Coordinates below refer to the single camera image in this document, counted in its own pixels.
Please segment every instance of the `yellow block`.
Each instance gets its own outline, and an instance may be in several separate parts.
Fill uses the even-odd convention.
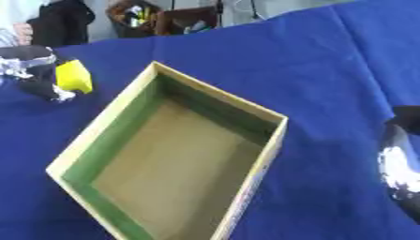
[[[93,90],[90,72],[79,60],[72,60],[58,66],[55,75],[57,85],[63,90],[80,90],[85,94]]]

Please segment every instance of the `wooden box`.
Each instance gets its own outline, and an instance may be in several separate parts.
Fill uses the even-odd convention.
[[[228,239],[286,124],[155,62],[47,173],[116,239]]]

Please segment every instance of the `box rim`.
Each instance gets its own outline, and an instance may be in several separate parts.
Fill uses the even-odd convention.
[[[131,103],[131,101],[156,78],[159,73],[171,76],[175,80],[198,91],[202,91],[213,98],[217,98],[218,100],[242,109],[245,112],[258,115],[262,119],[276,123],[277,125],[275,131],[271,134],[269,141],[263,146],[261,153],[247,172],[246,179],[240,185],[238,192],[229,204],[228,211],[223,215],[222,220],[219,222],[214,234],[210,238],[211,240],[224,239],[224,237],[228,237],[230,234],[230,231],[227,231],[226,226],[229,226],[229,224],[232,223],[233,216],[238,213],[237,206],[241,205],[241,196],[246,193],[251,186],[253,182],[252,177],[261,169],[262,165],[267,162],[267,159],[271,160],[270,158],[274,158],[274,156],[269,156],[271,154],[270,152],[272,152],[272,150],[276,152],[279,149],[279,145],[276,146],[276,144],[279,144],[282,140],[282,135],[286,130],[288,117],[281,113],[266,109],[263,106],[250,102],[244,98],[227,93],[206,82],[201,82],[175,69],[160,64],[159,62],[153,61],[149,66],[147,66],[145,70],[142,71],[142,73],[140,73],[137,78],[135,78],[135,80],[131,82],[129,86],[127,86],[88,125],[88,127],[85,128],[81,134],[77,136],[73,142],[52,161],[52,163],[47,167],[46,172],[110,234],[117,239],[126,240],[127,238],[117,228],[115,228],[106,218],[100,216],[95,207],[85,201],[83,197],[61,177],[64,175],[66,170],[68,170],[77,161],[78,157],[86,151],[89,145],[100,136],[100,134],[113,122],[113,120],[116,119],[119,113],[121,113]]]

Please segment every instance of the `hand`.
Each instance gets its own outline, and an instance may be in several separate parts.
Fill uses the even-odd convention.
[[[19,45],[31,45],[32,35],[34,31],[32,26],[28,23],[15,23],[13,24]]]

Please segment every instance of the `blue fabric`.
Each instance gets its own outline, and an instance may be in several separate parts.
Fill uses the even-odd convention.
[[[388,199],[376,163],[391,106],[419,104],[418,5],[370,0],[188,37],[62,49],[86,64],[97,91],[56,105],[10,83],[0,89],[0,236],[112,239],[45,168],[158,60],[291,118],[232,239],[418,239],[420,227]]]

